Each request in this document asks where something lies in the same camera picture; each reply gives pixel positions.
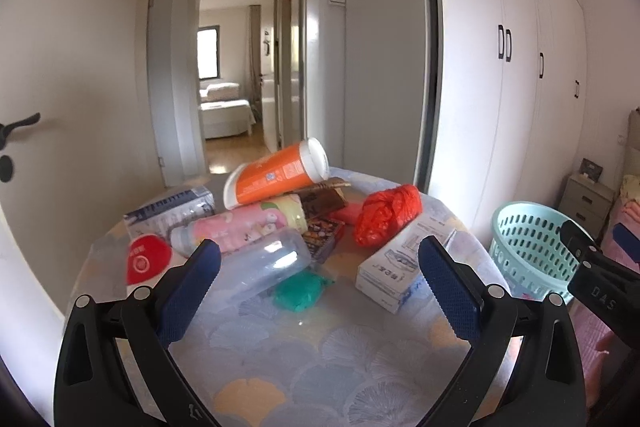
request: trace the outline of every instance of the window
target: window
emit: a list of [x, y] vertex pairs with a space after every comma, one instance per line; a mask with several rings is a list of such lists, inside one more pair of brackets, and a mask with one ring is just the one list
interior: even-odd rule
[[198, 30], [198, 73], [201, 80], [220, 78], [220, 26]]

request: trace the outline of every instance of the cardboard box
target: cardboard box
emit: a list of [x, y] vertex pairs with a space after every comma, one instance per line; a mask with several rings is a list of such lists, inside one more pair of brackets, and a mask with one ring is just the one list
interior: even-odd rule
[[356, 288], [395, 314], [423, 284], [418, 266], [418, 247], [429, 235], [444, 246], [454, 229], [427, 214], [420, 214], [383, 248], [358, 267]]

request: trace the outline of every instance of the white bed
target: white bed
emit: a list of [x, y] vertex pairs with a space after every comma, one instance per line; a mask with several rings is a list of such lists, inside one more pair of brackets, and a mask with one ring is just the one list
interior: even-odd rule
[[251, 136], [254, 114], [248, 100], [206, 102], [200, 104], [205, 139], [236, 136], [248, 132]]
[[225, 102], [227, 100], [238, 100], [240, 98], [240, 84], [235, 82], [220, 82], [219, 84], [200, 83], [200, 101]]

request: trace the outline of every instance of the drawer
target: drawer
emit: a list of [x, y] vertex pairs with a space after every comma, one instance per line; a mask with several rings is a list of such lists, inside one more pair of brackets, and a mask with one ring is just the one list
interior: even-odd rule
[[580, 204], [585, 210], [590, 211], [602, 219], [607, 217], [611, 208], [611, 202], [609, 200], [572, 180], [569, 180], [566, 184], [566, 190], [564, 191], [564, 197], [562, 199], [573, 200], [575, 203]]
[[600, 234], [600, 230], [604, 225], [604, 218], [596, 216], [593, 212], [585, 209], [585, 207], [575, 201], [563, 198], [560, 203], [559, 212], [562, 212], [565, 216], [571, 217], [578, 225], [583, 227], [591, 238], [595, 241]]

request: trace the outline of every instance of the laundry basket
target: laundry basket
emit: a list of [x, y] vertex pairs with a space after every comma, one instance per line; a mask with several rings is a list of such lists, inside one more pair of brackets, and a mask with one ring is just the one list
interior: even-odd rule
[[548, 293], [572, 299], [566, 287], [578, 267], [560, 241], [569, 217], [542, 204], [517, 201], [495, 211], [489, 254], [518, 298], [542, 301]]

